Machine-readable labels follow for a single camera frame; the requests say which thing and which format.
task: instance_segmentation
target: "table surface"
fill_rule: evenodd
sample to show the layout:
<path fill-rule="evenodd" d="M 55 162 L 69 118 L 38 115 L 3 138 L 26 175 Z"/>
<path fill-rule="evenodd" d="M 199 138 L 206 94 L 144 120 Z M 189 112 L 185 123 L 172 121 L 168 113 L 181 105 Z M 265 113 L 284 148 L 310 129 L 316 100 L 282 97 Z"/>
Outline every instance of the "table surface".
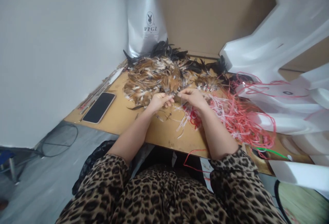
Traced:
<path fill-rule="evenodd" d="M 112 103 L 109 110 L 104 115 L 102 121 L 99 124 L 81 121 L 83 114 L 81 115 L 80 110 L 78 109 L 74 109 L 64 120 L 112 134 L 122 134 L 122 132 L 125 131 L 138 117 L 138 115 L 144 110 L 144 108 L 134 111 L 128 109 L 135 107 L 135 104 L 129 101 L 124 96 L 123 86 L 127 79 L 127 72 L 123 72 L 107 90 L 111 93 L 114 93 L 116 95 L 116 99 L 114 100 L 114 102 Z M 217 91 L 217 96 L 222 97 L 222 95 L 224 95 L 222 91 Z M 146 134 L 145 141 L 147 143 L 159 145 L 185 153 L 190 153 L 192 150 L 205 150 L 196 151 L 192 154 L 205 158 L 210 158 L 204 130 L 201 128 L 196 131 L 190 123 L 187 123 L 185 125 L 184 132 L 182 129 L 176 131 L 179 126 L 179 122 L 174 120 L 180 121 L 184 117 L 184 111 L 175 111 L 174 108 L 163 108 L 162 110 L 164 112 L 159 111 L 158 115 L 163 119 L 163 122 L 160 121 L 156 116 L 152 118 L 150 127 Z M 291 152 L 286 150 L 280 142 L 280 140 L 284 136 L 285 135 L 277 134 L 275 146 L 272 148 L 272 150 L 275 150 L 285 156 L 290 154 L 293 158 L 293 161 L 295 162 L 313 164 L 313 161 L 310 159 L 309 156 L 305 154 L 292 154 Z M 266 160 L 262 160 L 255 156 L 253 153 L 251 153 L 250 149 L 247 149 L 247 153 L 254 160 L 260 172 L 273 175 L 269 163 Z M 285 160 L 282 157 L 273 153 L 270 154 L 270 159 Z"/>

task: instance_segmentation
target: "rabbit logo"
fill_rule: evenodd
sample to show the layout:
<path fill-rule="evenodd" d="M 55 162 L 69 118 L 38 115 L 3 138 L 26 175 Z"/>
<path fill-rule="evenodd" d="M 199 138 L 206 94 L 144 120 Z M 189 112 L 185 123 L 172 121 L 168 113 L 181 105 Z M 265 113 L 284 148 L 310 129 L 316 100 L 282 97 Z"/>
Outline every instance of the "rabbit logo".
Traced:
<path fill-rule="evenodd" d="M 152 12 L 148 12 L 146 14 L 146 23 L 148 24 L 148 26 L 152 26 L 153 22 L 154 22 L 153 13 Z"/>

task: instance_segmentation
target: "leopard print clothing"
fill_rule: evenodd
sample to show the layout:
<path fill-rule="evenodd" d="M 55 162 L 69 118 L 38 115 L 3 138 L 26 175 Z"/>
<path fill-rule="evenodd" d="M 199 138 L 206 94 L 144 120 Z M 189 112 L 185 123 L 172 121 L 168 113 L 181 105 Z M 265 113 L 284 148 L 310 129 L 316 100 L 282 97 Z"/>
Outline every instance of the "leopard print clothing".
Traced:
<path fill-rule="evenodd" d="M 129 180 L 124 160 L 108 154 L 95 163 L 56 223 L 285 223 L 241 148 L 210 163 L 214 194 L 165 166 Z"/>

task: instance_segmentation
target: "white bag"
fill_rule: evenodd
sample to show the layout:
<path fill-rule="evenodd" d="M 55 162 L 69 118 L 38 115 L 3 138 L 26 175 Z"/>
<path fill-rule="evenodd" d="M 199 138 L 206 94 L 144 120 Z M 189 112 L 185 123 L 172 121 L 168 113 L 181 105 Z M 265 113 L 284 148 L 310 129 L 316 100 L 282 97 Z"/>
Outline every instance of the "white bag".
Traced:
<path fill-rule="evenodd" d="M 166 41 L 167 30 L 157 0 L 128 0 L 129 55 L 139 57 Z"/>

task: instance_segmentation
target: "white wall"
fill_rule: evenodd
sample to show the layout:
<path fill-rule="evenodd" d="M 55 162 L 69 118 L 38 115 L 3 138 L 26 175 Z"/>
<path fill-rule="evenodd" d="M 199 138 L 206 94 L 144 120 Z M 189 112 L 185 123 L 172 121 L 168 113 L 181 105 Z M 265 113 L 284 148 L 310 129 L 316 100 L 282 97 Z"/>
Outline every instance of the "white wall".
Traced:
<path fill-rule="evenodd" d="M 0 0 L 0 146 L 34 147 L 127 49 L 126 0 Z"/>

